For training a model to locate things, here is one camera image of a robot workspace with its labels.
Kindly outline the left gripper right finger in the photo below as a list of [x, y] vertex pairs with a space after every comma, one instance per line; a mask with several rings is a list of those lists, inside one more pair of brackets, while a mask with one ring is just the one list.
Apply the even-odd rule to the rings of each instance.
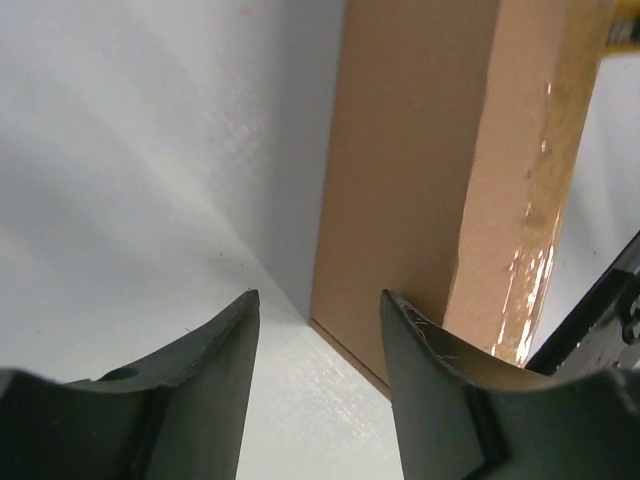
[[402, 471], [408, 479], [635, 479], [639, 375], [559, 380], [515, 367], [380, 297]]

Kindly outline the yellow utility knife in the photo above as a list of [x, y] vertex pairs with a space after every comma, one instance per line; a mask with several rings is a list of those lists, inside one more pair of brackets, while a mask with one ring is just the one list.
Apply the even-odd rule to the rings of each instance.
[[639, 0], [623, 0], [615, 3], [604, 56], [639, 52], [639, 16]]

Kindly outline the brown cardboard express box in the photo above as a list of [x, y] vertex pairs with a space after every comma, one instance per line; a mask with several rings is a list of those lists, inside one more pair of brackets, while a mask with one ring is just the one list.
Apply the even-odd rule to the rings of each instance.
[[379, 391], [379, 298], [514, 365], [539, 324], [612, 1], [352, 1], [313, 327]]

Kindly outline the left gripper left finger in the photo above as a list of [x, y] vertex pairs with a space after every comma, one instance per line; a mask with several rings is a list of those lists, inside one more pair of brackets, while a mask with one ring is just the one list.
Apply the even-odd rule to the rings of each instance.
[[5, 479], [232, 479], [260, 329], [259, 294], [97, 380], [1, 372]]

